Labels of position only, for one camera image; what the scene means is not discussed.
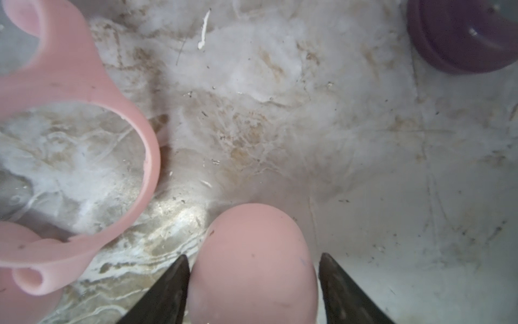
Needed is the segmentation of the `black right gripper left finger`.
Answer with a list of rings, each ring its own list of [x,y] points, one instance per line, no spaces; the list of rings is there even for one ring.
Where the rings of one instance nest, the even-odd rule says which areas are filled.
[[[180,255],[118,324],[182,324],[190,279],[189,261]]]

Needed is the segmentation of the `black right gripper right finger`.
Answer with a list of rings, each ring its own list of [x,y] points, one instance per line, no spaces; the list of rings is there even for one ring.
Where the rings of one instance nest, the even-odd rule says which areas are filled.
[[[394,324],[327,252],[318,266],[328,324]]]

